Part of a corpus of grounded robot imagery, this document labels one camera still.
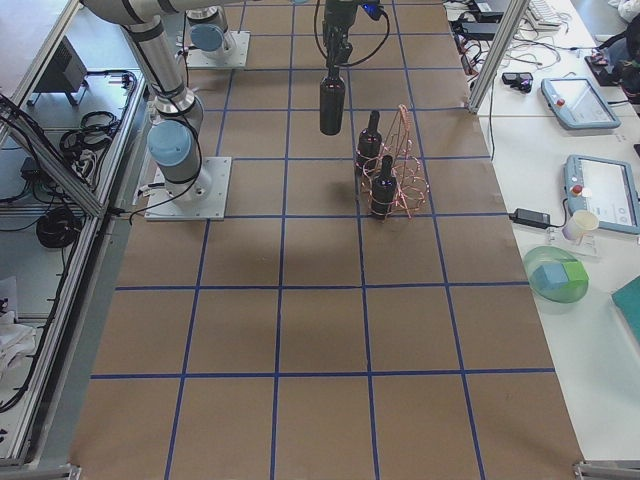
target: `gray floor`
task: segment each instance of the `gray floor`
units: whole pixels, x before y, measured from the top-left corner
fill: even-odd
[[[607,0],[571,0],[592,35],[615,35],[627,28],[618,10]]]

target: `electronic device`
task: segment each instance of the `electronic device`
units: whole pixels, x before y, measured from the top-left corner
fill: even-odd
[[[533,75],[529,72],[504,72],[502,83],[522,93],[529,93],[533,86]]]
[[[34,93],[74,93],[80,90],[87,67],[67,37],[62,37]]]
[[[498,23],[459,22],[452,25],[453,32],[467,40],[493,40],[498,31]]]
[[[472,0],[473,16],[480,23],[496,23],[507,11],[510,0]]]
[[[569,213],[588,210],[600,228],[640,233],[640,203],[631,165],[584,155],[570,155],[564,168]]]
[[[524,16],[534,30],[559,30],[562,26],[562,18],[547,0],[530,0]]]
[[[589,78],[545,78],[542,94],[568,130],[616,128],[620,119]]]

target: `green bowl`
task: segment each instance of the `green bowl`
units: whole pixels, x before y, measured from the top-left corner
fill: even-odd
[[[582,262],[557,247],[536,247],[523,259],[531,288],[560,303],[580,300],[589,288],[589,276]]]

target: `paper cup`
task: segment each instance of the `paper cup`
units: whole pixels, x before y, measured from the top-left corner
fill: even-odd
[[[598,228],[600,220],[588,210],[576,210],[562,229],[562,234],[567,240],[578,242],[583,235]]]

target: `white table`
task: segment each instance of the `white table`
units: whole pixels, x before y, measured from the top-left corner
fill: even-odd
[[[580,23],[568,0],[557,0],[557,4],[562,5],[559,10],[572,15],[572,26]],[[583,33],[584,41],[591,38],[586,30]],[[582,58],[569,52],[549,72],[555,76],[567,71],[578,73],[577,69],[587,68],[583,64]],[[635,112],[616,110],[622,125],[613,131],[571,133],[548,111],[539,83],[531,94],[522,95],[498,81],[491,122],[496,145],[494,166],[509,211],[518,207],[544,211],[551,214],[553,223],[561,224],[563,166],[570,154],[629,162],[634,180],[640,184],[640,158],[633,150],[633,144],[640,143],[640,119]],[[610,100],[614,99],[609,97],[613,90],[606,93]],[[487,96],[480,120],[490,145],[488,100]],[[520,225],[513,229],[523,256],[546,244],[546,233],[541,230]],[[585,459],[637,461],[640,347],[613,304],[611,293],[640,275],[640,244],[637,236],[604,230],[598,230],[595,237],[598,257],[580,257],[590,278],[587,295],[568,305],[537,295],[535,301]]]

